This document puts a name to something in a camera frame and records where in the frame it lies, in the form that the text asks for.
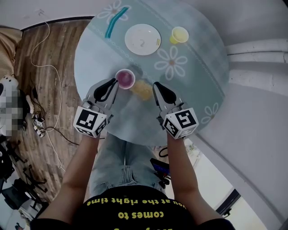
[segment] white flower pattern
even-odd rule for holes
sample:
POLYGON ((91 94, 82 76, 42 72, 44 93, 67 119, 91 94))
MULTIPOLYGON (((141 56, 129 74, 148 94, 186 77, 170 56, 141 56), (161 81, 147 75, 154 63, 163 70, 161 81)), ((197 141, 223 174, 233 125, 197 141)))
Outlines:
MULTIPOLYGON (((97 18, 102 19, 102 18, 107 18, 106 23, 109 25, 111 19, 119 12, 123 9, 123 7, 128 7, 128 10, 132 9, 131 6, 129 5, 123 5, 121 6, 122 1, 121 0, 117 0, 115 2, 113 2, 111 5, 109 5, 108 7, 104 8, 104 11, 102 11, 101 13, 99 13, 97 15, 97 18)), ((128 16, 127 14, 123 14, 119 20, 122 21, 127 21, 128 20, 128 16)))
POLYGON ((164 49, 158 49, 157 54, 163 61, 158 61, 154 64, 156 70, 164 70, 166 79, 172 80, 174 73, 179 77, 184 77, 186 75, 185 70, 180 66, 187 63, 188 59, 185 56, 177 57, 178 48, 176 46, 171 46, 169 54, 164 49))
POLYGON ((215 114, 218 112, 218 108, 219 108, 219 105, 217 102, 213 105, 212 109, 209 106, 206 106, 204 110, 208 116, 203 117, 201 119, 201 123, 207 124, 209 121, 211 121, 214 118, 215 114))

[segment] white pipe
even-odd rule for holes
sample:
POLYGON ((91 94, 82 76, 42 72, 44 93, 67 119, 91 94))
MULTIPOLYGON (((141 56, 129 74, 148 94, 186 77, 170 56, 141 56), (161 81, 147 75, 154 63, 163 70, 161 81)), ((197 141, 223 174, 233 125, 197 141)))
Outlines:
POLYGON ((288 63, 288 53, 264 52, 264 53, 242 53, 228 56, 230 62, 277 62, 288 63))
POLYGON ((230 70, 229 83, 254 87, 288 97, 287 74, 272 74, 261 71, 230 70))
POLYGON ((251 41, 226 46, 228 55, 255 52, 288 52, 288 39, 251 41))

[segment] black and white marker cube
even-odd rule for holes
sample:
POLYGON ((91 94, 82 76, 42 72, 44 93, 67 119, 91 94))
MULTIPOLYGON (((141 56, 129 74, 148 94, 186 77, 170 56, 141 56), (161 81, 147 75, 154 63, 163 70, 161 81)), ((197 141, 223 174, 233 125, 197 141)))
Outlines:
POLYGON ((78 132, 97 137, 107 124, 107 115, 78 106, 73 123, 78 132))
POLYGON ((42 121, 42 122, 41 121, 37 121, 37 125, 40 126, 40 127, 44 127, 44 121, 42 121))
POLYGON ((199 122, 193 108, 167 114, 163 122, 163 127, 174 139, 192 134, 198 125, 199 122))

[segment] blue object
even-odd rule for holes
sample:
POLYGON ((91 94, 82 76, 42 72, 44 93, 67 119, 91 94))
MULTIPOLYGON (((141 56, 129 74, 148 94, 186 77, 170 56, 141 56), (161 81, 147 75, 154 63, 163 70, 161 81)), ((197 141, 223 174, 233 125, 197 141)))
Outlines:
POLYGON ((107 31, 105 33, 105 38, 110 38, 111 37, 111 33, 113 30, 113 27, 116 23, 116 21, 128 10, 128 7, 123 7, 123 9, 121 11, 119 11, 110 21, 110 24, 107 28, 107 31))

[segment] white cable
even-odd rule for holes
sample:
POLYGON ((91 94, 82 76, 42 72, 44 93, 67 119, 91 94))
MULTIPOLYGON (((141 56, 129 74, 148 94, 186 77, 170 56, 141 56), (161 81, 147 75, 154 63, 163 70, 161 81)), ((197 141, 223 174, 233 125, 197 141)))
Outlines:
POLYGON ((57 120, 56 120, 56 124, 55 124, 54 128, 51 129, 51 130, 45 130, 45 132, 48 134, 48 138, 49 138, 49 141, 50 141, 50 143, 51 143, 51 146, 52 146, 55 154, 57 155, 58 161, 59 161, 59 163, 60 163, 60 165, 58 165, 57 167, 63 169, 64 171, 66 171, 66 170, 62 167, 62 162, 61 162, 61 160, 60 160, 60 158, 59 158, 59 156, 58 156, 58 153, 56 152, 56 150, 55 150, 55 148, 54 148, 54 145, 52 144, 52 141, 51 141, 50 136, 49 136, 49 133, 48 133, 48 132, 51 132, 51 131, 53 131, 53 130, 55 129, 55 127, 56 127, 56 125, 57 125, 57 123, 58 123, 58 121, 59 121, 59 117, 60 117, 60 113, 61 113, 61 108, 62 108, 62 81, 61 81, 61 78, 60 78, 60 76, 59 76, 58 70, 57 70, 53 65, 38 66, 38 65, 35 65, 35 64, 32 62, 32 54, 33 54, 34 50, 35 50, 42 42, 44 42, 44 41, 49 37, 49 35, 50 35, 50 27, 49 27, 49 25, 48 25, 47 22, 45 22, 45 23, 46 23, 46 25, 48 26, 48 35, 47 35, 40 43, 38 43, 38 44, 34 47, 34 49, 33 49, 32 52, 31 52, 31 55, 30 55, 30 61, 31 61, 31 64, 32 64, 33 66, 36 66, 36 67, 39 67, 39 68, 41 68, 41 67, 47 67, 47 66, 53 67, 53 68, 56 70, 57 76, 58 76, 58 78, 59 78, 61 101, 60 101, 60 108, 59 108, 58 118, 57 118, 57 120))
POLYGON ((38 43, 38 44, 34 47, 34 49, 33 49, 32 52, 31 52, 31 55, 30 55, 30 60, 31 60, 31 64, 32 64, 33 66, 36 66, 36 67, 46 67, 46 66, 53 67, 53 68, 56 70, 57 76, 58 76, 58 78, 59 78, 59 81, 60 81, 61 101, 60 101, 60 108, 59 108, 58 118, 57 118, 56 124, 55 124, 55 126, 54 126, 54 128, 55 128, 56 125, 57 125, 57 123, 58 123, 58 121, 59 121, 59 117, 60 117, 60 113, 61 113, 61 108, 62 108, 62 81, 61 81, 61 78, 60 78, 60 76, 59 76, 58 70, 57 70, 53 65, 38 66, 38 65, 34 65, 34 63, 32 62, 32 54, 33 54, 34 50, 35 50, 42 42, 44 42, 44 41, 48 38, 48 36, 50 35, 50 27, 49 27, 49 25, 48 25, 47 22, 45 22, 45 23, 46 23, 46 25, 48 26, 48 35, 44 38, 44 40, 42 40, 40 43, 38 43))
POLYGON ((52 144, 52 141, 51 141, 51 139, 50 139, 49 133, 48 133, 47 131, 46 131, 46 133, 47 133, 47 135, 48 135, 48 138, 49 138, 49 141, 50 141, 50 143, 51 143, 51 145, 52 145, 52 148, 53 148, 54 152, 55 152, 56 155, 57 155, 58 161, 60 162, 60 165, 58 165, 57 167, 63 169, 64 172, 66 172, 66 170, 62 167, 62 162, 61 162, 61 160, 60 160, 60 158, 59 158, 59 156, 58 156, 58 153, 56 152, 56 150, 55 150, 55 148, 54 148, 54 145, 52 144))
POLYGON ((33 105, 32 101, 31 101, 31 98, 30 98, 29 95, 26 95, 26 101, 28 102, 28 105, 30 107, 30 113, 33 114, 35 108, 34 108, 34 105, 33 105))

